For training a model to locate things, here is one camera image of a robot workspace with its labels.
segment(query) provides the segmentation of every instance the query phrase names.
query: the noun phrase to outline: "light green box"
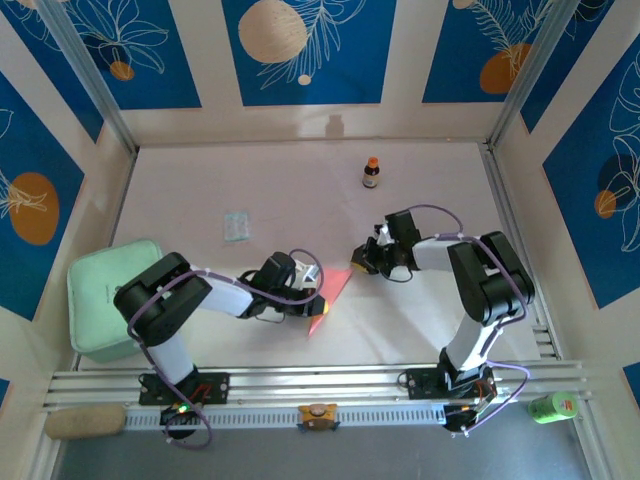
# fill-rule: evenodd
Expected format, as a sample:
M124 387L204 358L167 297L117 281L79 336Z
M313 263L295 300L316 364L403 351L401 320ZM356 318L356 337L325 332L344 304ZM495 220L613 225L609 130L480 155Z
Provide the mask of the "light green box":
M99 363L140 352L127 324L113 305L117 287L162 258L151 240L107 248L76 260L67 273L71 345Z

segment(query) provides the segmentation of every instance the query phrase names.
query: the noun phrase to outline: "brown bottle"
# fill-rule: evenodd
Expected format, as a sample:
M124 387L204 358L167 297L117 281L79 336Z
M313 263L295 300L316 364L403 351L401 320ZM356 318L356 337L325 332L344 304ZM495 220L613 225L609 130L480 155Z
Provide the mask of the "brown bottle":
M376 157L370 157L367 162L367 166L364 167L364 175L362 177L362 184L367 188L374 188L378 185L378 174L380 173L380 167L378 167L378 159Z

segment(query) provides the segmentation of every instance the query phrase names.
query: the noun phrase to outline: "blue wallpaper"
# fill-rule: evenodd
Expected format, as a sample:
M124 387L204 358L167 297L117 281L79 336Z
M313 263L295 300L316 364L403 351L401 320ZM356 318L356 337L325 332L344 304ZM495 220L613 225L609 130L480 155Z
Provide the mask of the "blue wallpaper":
M7 395L9 391L9 381L4 378L0 378L0 409L2 409L2 404L4 403L4 397Z
M102 116L77 79L58 45L42 23L38 12L18 0L0 0L0 10L40 67L69 105L87 134L95 142L102 129Z
M613 0L582 0L522 115L531 130ZM423 103L501 102L548 17L549 0L450 0Z
M640 37L544 169L598 306L640 287Z
M614 0L582 0L520 113L531 132L591 40Z
M627 377L636 403L638 407L640 407L640 362L624 367L624 374Z
M167 0L69 0L61 5L120 108L201 106ZM18 0L0 0L0 9L95 141L102 118L38 13Z
M222 0L244 106L380 103L396 0Z
M0 74L0 306L33 320L83 178Z

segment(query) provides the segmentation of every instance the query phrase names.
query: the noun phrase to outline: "gray floor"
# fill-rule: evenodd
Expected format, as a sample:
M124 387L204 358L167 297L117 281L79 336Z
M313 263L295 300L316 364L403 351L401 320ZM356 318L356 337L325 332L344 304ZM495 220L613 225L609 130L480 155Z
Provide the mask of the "gray floor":
M590 478L573 424L537 425L519 404L468 439L437 426L223 430L207 450L189 452L160 433L131 432L63 451L57 480Z

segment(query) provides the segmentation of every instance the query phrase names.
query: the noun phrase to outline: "mint green container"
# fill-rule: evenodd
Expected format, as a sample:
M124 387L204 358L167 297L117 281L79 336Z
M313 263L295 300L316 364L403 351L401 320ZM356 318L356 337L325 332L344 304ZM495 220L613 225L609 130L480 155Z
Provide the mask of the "mint green container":
M538 423L568 420L578 414L578 402L569 392L556 392L536 398L529 404L529 415Z
M151 240L111 247L76 260L67 273L71 345L99 363L140 353L113 305L118 287L162 258Z

